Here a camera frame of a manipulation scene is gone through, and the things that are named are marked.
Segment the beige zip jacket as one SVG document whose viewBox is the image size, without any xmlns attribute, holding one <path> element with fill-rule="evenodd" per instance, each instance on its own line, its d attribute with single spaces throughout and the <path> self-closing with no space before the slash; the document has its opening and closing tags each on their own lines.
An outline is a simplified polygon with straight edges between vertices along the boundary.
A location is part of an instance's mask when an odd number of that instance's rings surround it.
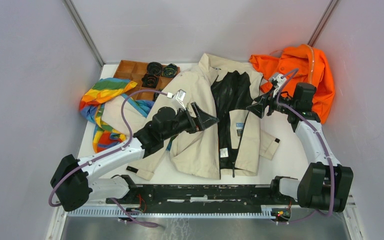
<svg viewBox="0 0 384 240">
<path fill-rule="evenodd" d="M 258 174 L 260 158 L 272 159 L 280 140 L 261 130 L 261 120 L 247 110 L 255 102 L 263 75 L 243 62 L 203 54 L 197 65 L 181 71 L 164 88 L 185 91 L 184 104 L 197 105 L 219 123 L 197 133 L 182 132 L 156 153 L 126 170 L 151 180 L 163 156 L 181 173 L 218 180 L 222 175 Z"/>
</svg>

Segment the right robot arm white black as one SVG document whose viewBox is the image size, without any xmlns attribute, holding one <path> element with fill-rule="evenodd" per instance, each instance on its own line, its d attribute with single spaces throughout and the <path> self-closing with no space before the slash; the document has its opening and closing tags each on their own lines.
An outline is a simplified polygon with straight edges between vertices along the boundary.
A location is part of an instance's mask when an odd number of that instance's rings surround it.
<svg viewBox="0 0 384 240">
<path fill-rule="evenodd" d="M 283 97 L 272 87 L 246 109 L 259 118 L 274 111 L 287 115 L 308 162 L 301 179 L 276 176 L 268 191 L 269 199 L 282 204 L 290 197 L 302 208 L 340 213 L 346 207 L 354 173 L 338 161 L 326 143 L 321 120 L 312 110 L 316 90 L 312 84 L 301 82 L 296 84 L 293 96 Z"/>
</svg>

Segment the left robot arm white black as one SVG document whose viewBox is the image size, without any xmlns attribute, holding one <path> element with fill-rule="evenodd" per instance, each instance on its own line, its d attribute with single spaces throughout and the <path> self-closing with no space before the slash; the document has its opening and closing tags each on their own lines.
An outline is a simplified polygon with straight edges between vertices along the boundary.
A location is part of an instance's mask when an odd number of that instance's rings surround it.
<svg viewBox="0 0 384 240">
<path fill-rule="evenodd" d="M 48 204 L 71 212 L 92 199 L 115 197 L 127 204 L 134 202 L 138 195 L 135 187 L 123 180 L 101 177 L 125 164 L 155 154 L 164 148 L 166 140 L 182 132 L 202 132 L 219 122 L 216 116 L 203 111 L 196 102 L 191 103 L 191 108 L 194 115 L 188 109 L 162 107 L 130 140 L 87 157 L 64 156 L 50 180 L 52 190 Z"/>
</svg>

